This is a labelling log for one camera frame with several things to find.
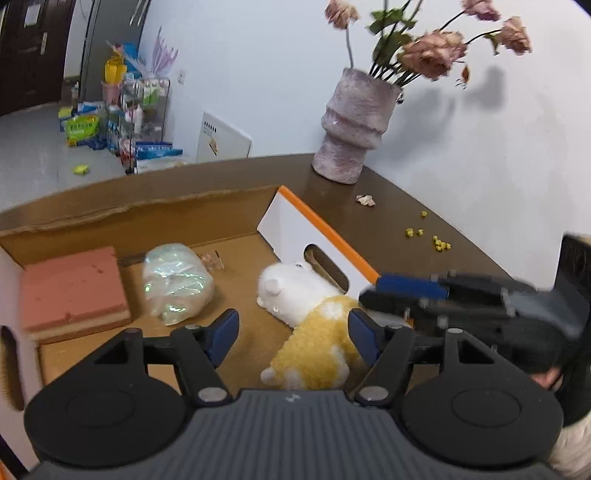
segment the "white wall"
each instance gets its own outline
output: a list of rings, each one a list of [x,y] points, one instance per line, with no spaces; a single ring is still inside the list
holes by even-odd
[[[90,15],[91,7],[92,0],[76,0],[74,13],[72,15],[72,23],[70,24],[68,45],[66,47],[64,78],[74,77],[80,74],[84,38],[86,36],[86,26],[88,25],[88,15]]]
[[[441,26],[459,3],[426,0],[416,32]],[[523,17],[534,53],[493,57],[486,41],[474,43],[466,90],[454,87],[459,69],[411,84],[368,164],[510,274],[549,286],[562,233],[591,233],[591,18],[571,0],[495,3],[504,16]],[[380,4],[357,1],[362,21],[352,42],[362,69],[374,45],[364,26]],[[207,110],[247,132],[253,156],[316,150],[324,105],[348,63],[344,35],[326,25],[324,7],[152,0],[141,51],[151,58],[162,25],[180,49],[170,77],[187,71],[184,85],[173,81],[169,139],[194,154]],[[474,18],[453,26],[467,37],[493,27]]]

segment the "refrigerator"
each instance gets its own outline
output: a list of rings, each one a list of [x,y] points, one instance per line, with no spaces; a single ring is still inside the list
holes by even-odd
[[[139,45],[150,0],[94,0],[90,11],[80,67],[80,100],[102,100],[108,43]]]

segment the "green leaf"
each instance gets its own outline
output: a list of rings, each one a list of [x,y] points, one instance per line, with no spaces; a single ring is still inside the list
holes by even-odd
[[[394,25],[396,22],[413,22],[404,19],[404,11],[401,8],[389,10],[386,13],[386,18],[384,18],[383,10],[372,12],[372,16],[375,18],[375,22],[368,26],[368,30],[374,35],[380,33],[384,28]]]
[[[400,47],[412,41],[412,36],[407,33],[400,33],[400,31],[395,31],[392,35],[380,38],[374,49],[373,60],[378,65],[387,66]]]
[[[495,55],[499,54],[499,39],[496,37],[496,35],[487,33],[484,38],[487,38],[488,40],[491,41],[492,44],[492,50],[495,53]]]
[[[414,26],[417,24],[417,21],[416,20],[403,20],[402,23],[405,24],[409,30],[412,30],[414,28]]]
[[[374,20],[381,20],[384,17],[384,10],[377,10],[375,12],[371,12],[371,16]]]

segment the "foam block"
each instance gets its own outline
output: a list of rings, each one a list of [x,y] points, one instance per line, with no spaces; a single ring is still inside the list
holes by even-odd
[[[113,247],[28,265],[21,281],[22,327],[39,343],[131,321]]]

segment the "cardboard box handle hole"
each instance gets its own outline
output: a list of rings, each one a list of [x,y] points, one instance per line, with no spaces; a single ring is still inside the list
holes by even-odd
[[[21,373],[18,367],[18,345],[10,328],[0,327],[0,391],[12,408],[25,409]]]
[[[328,280],[343,294],[349,291],[349,279],[343,271],[326,255],[318,245],[310,244],[304,248],[304,259],[312,265],[318,275]]]

